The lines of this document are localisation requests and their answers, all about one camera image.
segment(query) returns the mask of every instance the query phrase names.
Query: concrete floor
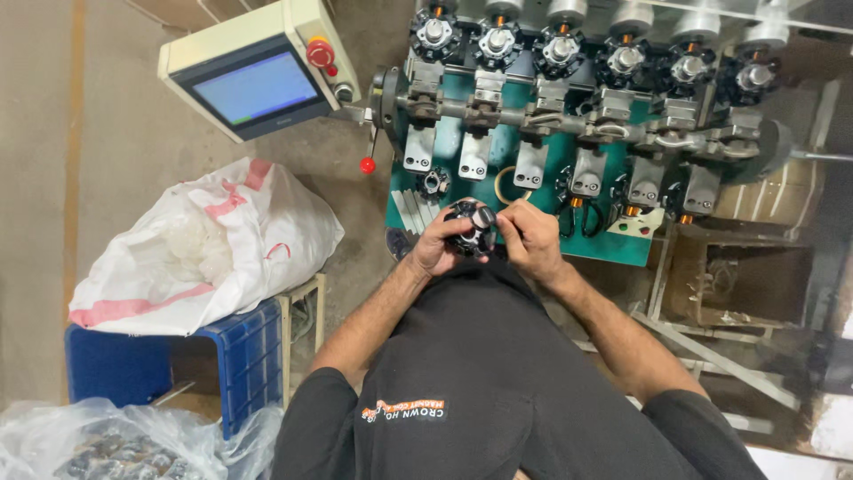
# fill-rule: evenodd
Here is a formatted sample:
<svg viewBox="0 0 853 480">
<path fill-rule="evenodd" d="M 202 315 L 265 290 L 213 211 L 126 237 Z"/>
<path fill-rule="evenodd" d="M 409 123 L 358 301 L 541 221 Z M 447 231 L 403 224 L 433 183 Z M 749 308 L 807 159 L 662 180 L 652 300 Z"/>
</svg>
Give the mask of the concrete floor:
<svg viewBox="0 0 853 480">
<path fill-rule="evenodd" d="M 336 2 L 339 33 L 363 89 L 375 67 L 406 54 L 414 3 Z M 373 21 L 382 11 L 383 25 Z M 328 273 L 334 328 L 392 267 L 382 225 L 390 146 L 376 173 L 358 170 L 368 128 L 315 119 L 241 145 L 180 101 L 156 77 L 160 25 L 116 0 L 86 0 L 83 133 L 78 212 L 64 212 L 72 2 L 0 3 L 0 408 L 63 398 L 64 215 L 79 222 L 76 281 L 163 190 L 245 155 L 290 168 L 326 199 L 346 236 Z"/>
</svg>

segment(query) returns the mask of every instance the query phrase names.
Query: man's arm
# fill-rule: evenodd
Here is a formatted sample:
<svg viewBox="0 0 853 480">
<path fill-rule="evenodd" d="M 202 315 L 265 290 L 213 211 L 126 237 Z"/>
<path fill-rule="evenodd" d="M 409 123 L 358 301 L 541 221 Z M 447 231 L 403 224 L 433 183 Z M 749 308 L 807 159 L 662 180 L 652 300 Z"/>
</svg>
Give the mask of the man's arm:
<svg viewBox="0 0 853 480">
<path fill-rule="evenodd" d="M 415 248 L 403 258 L 361 306 L 344 320 L 317 352 L 308 373 L 331 366 L 344 374 L 350 385 L 356 385 L 382 343 L 388 339 L 397 322 L 411 307 L 432 277 L 443 275 L 459 262 L 459 257 L 445 244 L 451 235 L 473 228 L 471 219 L 444 221 L 450 207 L 438 213 L 424 230 Z"/>
<path fill-rule="evenodd" d="M 669 350 L 563 261 L 553 215 L 518 200 L 497 215 L 497 225 L 510 262 L 575 314 L 607 367 L 637 400 L 645 405 L 672 389 L 708 396 Z"/>
</svg>

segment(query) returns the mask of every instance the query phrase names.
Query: red button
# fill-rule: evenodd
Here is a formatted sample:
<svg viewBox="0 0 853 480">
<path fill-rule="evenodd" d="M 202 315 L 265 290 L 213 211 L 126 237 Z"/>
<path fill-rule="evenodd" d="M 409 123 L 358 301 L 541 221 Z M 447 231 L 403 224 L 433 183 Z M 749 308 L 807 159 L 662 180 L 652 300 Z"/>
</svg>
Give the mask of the red button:
<svg viewBox="0 0 853 480">
<path fill-rule="evenodd" d="M 325 40 L 313 40 L 309 43 L 305 56 L 308 57 L 308 63 L 317 68 L 325 68 L 334 63 L 334 50 Z"/>
<path fill-rule="evenodd" d="M 370 175 L 376 169 L 376 162 L 373 161 L 373 159 L 369 156 L 366 156 L 362 158 L 359 167 L 362 169 L 362 173 L 364 173 L 365 175 Z"/>
</svg>

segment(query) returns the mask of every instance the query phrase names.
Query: black rubber wire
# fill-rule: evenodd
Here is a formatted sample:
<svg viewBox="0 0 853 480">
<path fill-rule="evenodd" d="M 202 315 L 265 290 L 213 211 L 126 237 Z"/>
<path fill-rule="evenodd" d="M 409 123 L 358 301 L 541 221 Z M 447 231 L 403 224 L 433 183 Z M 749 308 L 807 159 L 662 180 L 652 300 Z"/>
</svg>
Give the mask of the black rubber wire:
<svg viewBox="0 0 853 480">
<path fill-rule="evenodd" d="M 569 216 L 569 231 L 563 231 L 563 225 L 560 223 L 560 219 L 562 218 L 563 210 L 569 206 L 569 202 L 562 202 L 554 211 L 554 215 L 557 217 L 557 225 L 560 228 L 560 235 L 566 238 L 572 238 L 575 234 L 575 209 L 569 208 L 569 211 L 572 212 L 572 215 Z"/>
<path fill-rule="evenodd" d="M 563 231 L 563 225 L 560 223 L 560 235 L 562 237 L 571 238 L 575 234 L 575 208 L 569 207 L 569 202 L 562 202 L 557 209 L 554 211 L 554 215 L 557 217 L 557 221 L 560 222 L 562 218 L 563 210 L 568 207 L 569 212 L 569 231 Z M 583 216 L 581 217 L 581 235 L 584 238 L 592 238 L 601 233 L 601 229 L 604 227 L 604 214 L 601 212 L 601 208 L 592 200 L 584 200 L 583 206 L 581 207 L 583 210 Z M 595 210 L 595 224 L 593 225 L 592 230 L 587 227 L 589 223 L 589 210 Z"/>
<path fill-rule="evenodd" d="M 589 219 L 589 209 L 592 208 L 595 210 L 595 214 L 598 216 L 598 220 L 595 222 L 595 226 L 592 231 L 587 230 L 587 220 Z M 592 200 L 584 200 L 583 201 L 583 219 L 581 220 L 581 235 L 584 238 L 592 238 L 601 233 L 601 228 L 604 227 L 604 214 L 601 213 L 601 208 L 593 202 Z"/>
</svg>

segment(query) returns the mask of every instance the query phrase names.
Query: white plastic bag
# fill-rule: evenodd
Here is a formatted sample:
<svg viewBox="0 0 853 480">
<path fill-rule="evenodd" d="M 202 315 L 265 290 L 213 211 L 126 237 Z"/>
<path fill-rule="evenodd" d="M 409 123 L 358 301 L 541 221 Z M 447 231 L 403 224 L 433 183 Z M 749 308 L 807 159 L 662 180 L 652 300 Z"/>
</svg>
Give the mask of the white plastic bag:
<svg viewBox="0 0 853 480">
<path fill-rule="evenodd" d="M 185 410 L 118 409 L 103 398 L 65 407 L 18 402 L 0 416 L 0 478 L 256 480 L 272 461 L 283 417 L 264 407 L 226 442 L 218 424 Z"/>
<path fill-rule="evenodd" d="M 69 317 L 99 331 L 191 335 L 308 281 L 343 236 L 285 167 L 243 158 L 171 187 L 114 238 Z"/>
</svg>

